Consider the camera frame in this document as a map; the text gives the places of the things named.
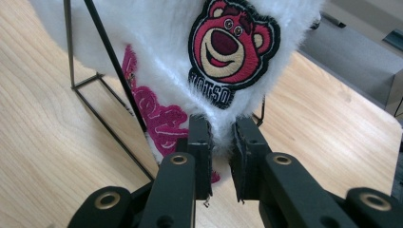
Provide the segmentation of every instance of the bear nose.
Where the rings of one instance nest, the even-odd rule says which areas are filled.
[[[212,32],[211,45],[221,55],[230,55],[238,50],[238,43],[235,41],[235,38],[220,30]]]

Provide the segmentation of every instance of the black metal frame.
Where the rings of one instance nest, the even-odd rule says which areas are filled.
[[[113,50],[112,45],[110,44],[106,31],[104,29],[104,26],[101,22],[101,19],[95,9],[94,4],[92,1],[85,1],[86,6],[88,8],[88,12],[90,13],[92,20],[94,21],[95,26],[97,27],[97,30],[100,33],[100,36],[103,40],[103,43],[105,45],[106,51],[109,55],[109,58],[115,67],[116,73],[119,76],[119,79],[121,81],[121,84],[125,90],[125,94],[127,96],[127,99],[129,100],[131,107],[134,111],[134,115],[137,118],[137,121],[139,122],[142,131],[146,131],[146,126],[144,123],[144,120],[140,114],[140,111],[134,102],[134,98],[131,96],[131,91],[130,88],[125,81],[125,76],[122,72],[122,69],[119,65],[119,62],[116,58],[115,52]],[[151,173],[139,162],[139,160],[136,158],[134,153],[126,146],[126,144],[123,142],[123,140],[116,134],[116,132],[112,129],[112,127],[105,121],[105,119],[97,112],[97,110],[90,104],[90,102],[86,99],[86,97],[80,92],[80,88],[83,86],[87,86],[88,84],[91,84],[95,81],[101,82],[101,84],[117,99],[117,101],[128,111],[130,110],[126,104],[123,102],[123,100],[116,94],[115,91],[106,83],[106,81],[103,79],[103,74],[96,73],[94,76],[89,77],[85,80],[83,80],[80,83],[75,82],[75,73],[74,73],[74,58],[73,58],[73,32],[72,32],[72,22],[71,22],[71,3],[70,0],[64,0],[64,8],[65,8],[65,20],[66,20],[66,31],[67,31],[67,52],[68,52],[68,64],[69,64],[69,71],[70,71],[70,80],[71,80],[71,89],[76,92],[76,94],[79,96],[79,98],[84,102],[84,104],[91,110],[91,112],[97,117],[97,119],[102,123],[102,125],[106,128],[106,130],[110,133],[110,135],[116,140],[116,142],[122,147],[122,149],[127,153],[127,155],[130,157],[131,160],[133,160],[139,168],[143,171],[143,173],[151,180],[153,181],[154,178],[151,175]]]
[[[261,126],[261,124],[263,124],[265,106],[266,106],[266,97],[263,97],[263,100],[261,101],[260,117],[255,113],[253,114],[253,118],[256,120],[257,126]]]
[[[397,106],[397,109],[396,109],[396,111],[395,111],[394,114],[393,114],[394,117],[398,117],[398,116],[400,116],[400,115],[403,114],[403,112],[397,113],[397,112],[399,111],[399,109],[400,109],[400,106],[402,106],[402,103],[403,103],[403,97],[402,97],[402,99],[400,100],[400,103],[399,103],[399,105]]]

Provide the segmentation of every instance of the wooden surface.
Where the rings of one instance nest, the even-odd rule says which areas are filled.
[[[0,227],[66,227],[95,190],[148,182],[70,89],[67,55],[26,0],[2,1],[0,36]],[[78,78],[93,74],[76,66]],[[155,175],[134,118],[98,83],[81,91]],[[357,186],[391,192],[400,125],[297,53],[268,96],[260,130],[341,197]],[[237,203],[231,180],[214,187],[210,204],[197,202],[197,227],[262,226],[257,203]]]

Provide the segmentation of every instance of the embroidered bear face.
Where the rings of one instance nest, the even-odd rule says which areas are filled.
[[[273,18],[258,16],[245,1],[210,1],[189,37],[189,82],[213,105],[226,108],[235,90],[251,86],[267,70],[278,46]]]

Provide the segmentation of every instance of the white fur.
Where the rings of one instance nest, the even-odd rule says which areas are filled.
[[[50,36],[67,49],[63,0],[29,0]],[[188,36],[202,11],[202,0],[94,0],[116,55],[122,62],[125,47],[137,55],[138,86],[153,90],[161,105],[179,105],[187,114],[202,114],[211,123],[214,155],[227,158],[231,124],[250,116],[273,87],[289,57],[304,38],[323,0],[250,0],[258,13],[274,17],[281,29],[278,53],[267,72],[254,85],[237,91],[227,109],[211,105],[188,86],[191,68]],[[75,57],[86,67],[109,75],[115,70],[83,0],[71,0]]]

